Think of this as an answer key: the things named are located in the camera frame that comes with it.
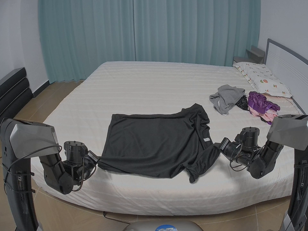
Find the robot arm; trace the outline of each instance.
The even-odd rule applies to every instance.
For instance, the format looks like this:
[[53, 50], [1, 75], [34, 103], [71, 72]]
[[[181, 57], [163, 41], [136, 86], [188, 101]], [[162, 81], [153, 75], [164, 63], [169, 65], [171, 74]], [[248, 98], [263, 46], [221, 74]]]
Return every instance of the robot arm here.
[[79, 190], [98, 162], [94, 153], [76, 141], [64, 143], [67, 160], [62, 162], [55, 129], [43, 123], [4, 119], [0, 138], [4, 189], [17, 231], [41, 229], [32, 198], [35, 191], [31, 188], [31, 157], [39, 157], [45, 182], [62, 194], [69, 194], [74, 185], [80, 186]]
[[291, 201], [280, 230], [299, 231], [306, 222], [305, 212], [308, 206], [308, 115], [275, 117], [263, 147], [257, 145], [258, 135], [258, 128], [244, 128], [234, 142], [224, 138], [215, 145], [230, 160], [230, 165], [233, 161], [244, 165], [256, 179], [274, 169], [284, 145], [295, 149]]

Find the pink garment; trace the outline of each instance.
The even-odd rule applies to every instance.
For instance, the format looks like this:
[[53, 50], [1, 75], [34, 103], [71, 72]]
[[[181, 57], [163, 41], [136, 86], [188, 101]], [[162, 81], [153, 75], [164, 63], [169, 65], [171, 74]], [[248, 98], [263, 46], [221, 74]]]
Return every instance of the pink garment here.
[[268, 124], [272, 124], [272, 121], [274, 117], [277, 116], [277, 112], [275, 110], [269, 109], [268, 111], [265, 112], [265, 114], [259, 113], [256, 110], [254, 110], [252, 107], [248, 106], [248, 109], [250, 113], [253, 116], [259, 116], [262, 117], [265, 121], [267, 121]]

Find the purple garment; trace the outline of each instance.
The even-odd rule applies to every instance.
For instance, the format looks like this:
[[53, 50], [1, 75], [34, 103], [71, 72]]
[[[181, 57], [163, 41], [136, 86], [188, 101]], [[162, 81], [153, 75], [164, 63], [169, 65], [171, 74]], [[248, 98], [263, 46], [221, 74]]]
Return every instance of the purple garment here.
[[278, 104], [268, 101], [263, 94], [251, 91], [248, 97], [248, 105], [261, 114], [265, 114], [269, 109], [280, 110]]

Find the white bed sheet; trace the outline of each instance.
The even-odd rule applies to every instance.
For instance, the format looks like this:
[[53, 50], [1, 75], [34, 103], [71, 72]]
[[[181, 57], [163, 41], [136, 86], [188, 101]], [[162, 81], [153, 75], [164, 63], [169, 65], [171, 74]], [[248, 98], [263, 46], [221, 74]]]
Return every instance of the white bed sheet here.
[[[228, 116], [219, 114], [209, 95], [221, 85], [252, 87], [234, 67], [159, 62], [107, 62], [72, 91], [45, 120], [55, 127], [60, 145], [84, 142], [101, 155], [111, 115], [172, 114], [194, 103], [210, 118], [214, 142], [233, 140], [243, 127], [260, 128], [259, 145], [270, 128], [258, 117], [237, 106]], [[291, 99], [271, 97], [281, 111], [298, 114]], [[64, 150], [60, 153], [65, 159]], [[240, 209], [261, 201], [291, 194], [294, 150], [285, 147], [275, 169], [257, 180], [243, 170], [234, 172], [220, 155], [214, 165], [194, 183], [182, 171], [173, 179], [157, 179], [97, 169], [78, 192], [62, 195], [48, 187], [38, 158], [32, 160], [37, 185], [68, 202], [91, 209], [139, 215], [201, 215]]]

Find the blue sticker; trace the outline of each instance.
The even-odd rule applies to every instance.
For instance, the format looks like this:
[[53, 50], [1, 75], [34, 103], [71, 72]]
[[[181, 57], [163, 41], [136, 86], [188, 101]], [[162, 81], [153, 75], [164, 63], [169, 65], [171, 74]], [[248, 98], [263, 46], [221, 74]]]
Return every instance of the blue sticker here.
[[165, 225], [161, 225], [158, 228], [156, 228], [155, 231], [177, 231], [177, 229], [175, 226], [165, 224]]

